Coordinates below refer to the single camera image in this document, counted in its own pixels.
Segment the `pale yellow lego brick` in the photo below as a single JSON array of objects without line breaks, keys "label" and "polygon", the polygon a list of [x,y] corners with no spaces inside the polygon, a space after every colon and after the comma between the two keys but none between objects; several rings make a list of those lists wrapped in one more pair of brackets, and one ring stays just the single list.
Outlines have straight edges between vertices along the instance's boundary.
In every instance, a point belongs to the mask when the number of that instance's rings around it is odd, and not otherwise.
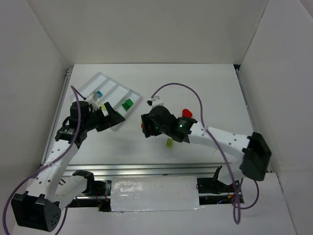
[{"label": "pale yellow lego brick", "polygon": [[105,106],[105,104],[101,104],[101,110],[102,110],[102,112],[103,112],[103,114],[104,114],[104,116],[107,116],[108,115],[108,112],[107,112],[107,109],[106,109],[106,106]]}]

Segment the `small dark green lego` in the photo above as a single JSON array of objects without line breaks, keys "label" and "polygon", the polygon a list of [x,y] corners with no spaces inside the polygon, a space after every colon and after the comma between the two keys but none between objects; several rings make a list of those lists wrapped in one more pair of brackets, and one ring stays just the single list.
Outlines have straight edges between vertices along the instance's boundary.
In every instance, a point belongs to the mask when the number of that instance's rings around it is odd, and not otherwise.
[{"label": "small dark green lego", "polygon": [[124,103],[122,103],[122,107],[127,112],[133,106],[133,104],[133,101],[128,98],[127,100],[125,100]]}]

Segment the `yellow green lego brick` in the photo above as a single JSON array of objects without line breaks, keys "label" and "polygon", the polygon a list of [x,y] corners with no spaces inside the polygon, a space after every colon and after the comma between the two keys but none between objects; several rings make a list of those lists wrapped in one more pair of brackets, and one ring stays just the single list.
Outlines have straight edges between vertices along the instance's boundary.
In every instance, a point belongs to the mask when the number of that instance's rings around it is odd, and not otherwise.
[{"label": "yellow green lego brick", "polygon": [[173,140],[171,138],[167,139],[166,147],[168,147],[168,148],[172,148],[173,147]]}]

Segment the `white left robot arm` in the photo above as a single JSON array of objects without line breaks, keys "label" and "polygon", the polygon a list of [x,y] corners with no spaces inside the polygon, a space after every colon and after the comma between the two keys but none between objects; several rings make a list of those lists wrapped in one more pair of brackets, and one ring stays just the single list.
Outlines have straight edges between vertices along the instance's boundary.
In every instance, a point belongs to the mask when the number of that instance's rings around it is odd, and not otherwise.
[{"label": "white left robot arm", "polygon": [[73,102],[70,115],[65,118],[55,136],[51,153],[33,176],[33,183],[23,194],[14,194],[11,206],[19,226],[53,231],[61,217],[61,211],[79,194],[95,192],[94,174],[75,171],[62,181],[71,159],[78,153],[87,133],[93,129],[104,131],[125,121],[121,114],[106,102],[105,109],[86,101]]}]

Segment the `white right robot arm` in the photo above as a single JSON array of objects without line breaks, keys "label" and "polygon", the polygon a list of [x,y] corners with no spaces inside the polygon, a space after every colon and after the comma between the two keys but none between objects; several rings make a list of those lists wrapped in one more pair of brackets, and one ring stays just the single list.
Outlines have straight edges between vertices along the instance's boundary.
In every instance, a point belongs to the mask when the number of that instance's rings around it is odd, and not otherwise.
[{"label": "white right robot arm", "polygon": [[164,106],[142,114],[141,121],[147,138],[164,134],[176,142],[215,147],[223,156],[235,157],[235,162],[226,162],[215,175],[224,185],[243,178],[259,182],[265,179],[272,152],[260,133],[245,136],[207,127],[193,118],[175,117]]}]

